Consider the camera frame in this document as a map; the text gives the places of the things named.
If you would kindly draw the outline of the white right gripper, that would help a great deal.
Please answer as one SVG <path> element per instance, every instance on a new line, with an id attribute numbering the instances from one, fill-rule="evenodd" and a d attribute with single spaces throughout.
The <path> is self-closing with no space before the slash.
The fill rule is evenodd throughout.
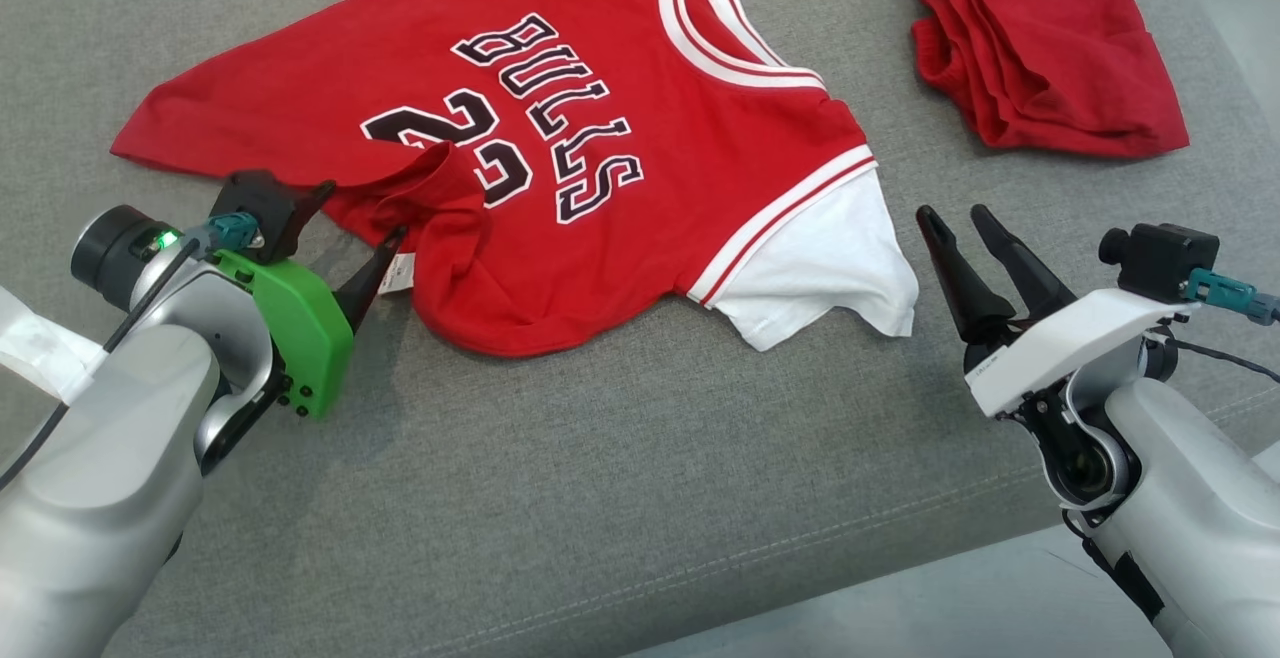
<path id="1" fill-rule="evenodd" d="M 1198 303 L 1161 303 L 1119 288 L 1093 291 L 1076 301 L 1076 294 L 986 204 L 974 204 L 970 218 L 986 250 L 1012 280 L 1028 310 L 1027 320 L 1039 321 L 965 375 L 974 402 L 988 419 L 1014 411 L 1027 393 L 1074 374 L 1160 320 L 1198 309 Z M 1015 309 L 980 279 L 933 207 L 916 207 L 915 220 L 961 342 L 1004 341 Z"/>

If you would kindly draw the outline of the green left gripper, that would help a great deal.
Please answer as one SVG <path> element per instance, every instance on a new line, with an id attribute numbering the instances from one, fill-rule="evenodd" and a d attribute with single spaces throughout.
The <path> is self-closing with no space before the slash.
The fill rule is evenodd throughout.
<path id="1" fill-rule="evenodd" d="M 310 189 L 292 189 L 285 221 L 285 257 L 298 251 L 300 237 L 316 213 L 333 196 L 334 181 L 321 181 Z M 408 228 L 389 230 L 372 248 L 369 261 L 337 291 L 310 269 L 293 260 L 253 262 L 232 251 L 220 251 L 218 270 L 241 285 L 262 319 L 291 387 L 285 396 L 294 411 L 324 420 L 340 394 L 355 334 L 399 252 Z"/>

